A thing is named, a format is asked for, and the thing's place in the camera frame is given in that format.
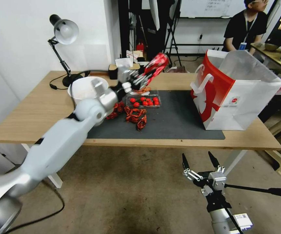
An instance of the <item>whiteboard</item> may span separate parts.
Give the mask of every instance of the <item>whiteboard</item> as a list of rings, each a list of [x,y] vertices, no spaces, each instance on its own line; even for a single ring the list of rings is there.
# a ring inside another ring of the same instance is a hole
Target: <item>whiteboard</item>
[[[275,0],[269,0],[265,13],[269,12]],[[245,9],[244,0],[182,0],[180,17],[222,17],[230,18]]]

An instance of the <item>id badge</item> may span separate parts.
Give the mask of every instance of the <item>id badge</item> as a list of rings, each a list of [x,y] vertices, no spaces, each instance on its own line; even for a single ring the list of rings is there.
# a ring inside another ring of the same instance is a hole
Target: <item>id badge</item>
[[[242,42],[239,46],[239,50],[245,50],[245,47],[247,47],[247,43],[246,42]]]

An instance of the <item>lamp shade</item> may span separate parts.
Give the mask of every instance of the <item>lamp shade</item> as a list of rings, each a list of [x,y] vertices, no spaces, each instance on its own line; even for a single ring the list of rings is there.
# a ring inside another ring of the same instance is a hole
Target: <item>lamp shade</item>
[[[54,26],[54,35],[59,43],[68,45],[77,39],[79,28],[75,22],[62,20],[58,15],[51,15],[50,22]]]

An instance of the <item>black mat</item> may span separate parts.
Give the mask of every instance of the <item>black mat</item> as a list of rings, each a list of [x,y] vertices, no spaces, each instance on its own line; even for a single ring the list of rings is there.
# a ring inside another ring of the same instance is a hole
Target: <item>black mat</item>
[[[147,124],[141,131],[136,130],[136,124],[125,121],[123,112],[91,129],[88,138],[225,139],[222,131],[205,130],[190,91],[159,91],[159,95],[161,107],[147,108]]]

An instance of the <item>lanyard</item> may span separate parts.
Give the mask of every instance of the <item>lanyard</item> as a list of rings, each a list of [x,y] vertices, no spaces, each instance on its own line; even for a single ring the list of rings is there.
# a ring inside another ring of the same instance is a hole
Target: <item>lanyard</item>
[[[251,27],[248,29],[248,17],[247,17],[247,14],[246,14],[245,11],[243,13],[244,13],[244,18],[245,18],[245,28],[247,30],[247,35],[245,36],[244,41],[243,41],[243,42],[245,42],[247,40],[247,37],[249,35],[249,32],[250,32],[251,28],[253,27],[253,24],[255,23],[255,21],[257,19],[257,15],[256,15],[255,19],[253,20],[253,23],[251,24]]]

